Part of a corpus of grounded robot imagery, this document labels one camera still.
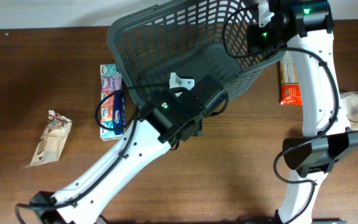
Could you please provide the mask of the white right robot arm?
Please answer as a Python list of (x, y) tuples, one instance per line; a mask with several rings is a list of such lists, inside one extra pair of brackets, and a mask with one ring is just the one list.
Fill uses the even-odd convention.
[(334, 22), (327, 1), (257, 1), (249, 52), (289, 52), (298, 74), (303, 135), (287, 138), (279, 158), (290, 169), (275, 223), (311, 223), (318, 190), (334, 165), (358, 148), (341, 105), (333, 59)]

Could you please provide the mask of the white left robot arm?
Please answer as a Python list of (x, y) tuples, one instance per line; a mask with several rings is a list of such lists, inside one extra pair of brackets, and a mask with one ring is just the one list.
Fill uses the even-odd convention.
[(109, 201), (145, 166), (186, 141), (204, 117), (228, 103), (224, 87), (207, 75), (194, 87), (154, 91), (128, 132), (81, 177), (57, 192), (40, 191), (29, 207), (42, 223), (95, 223)]

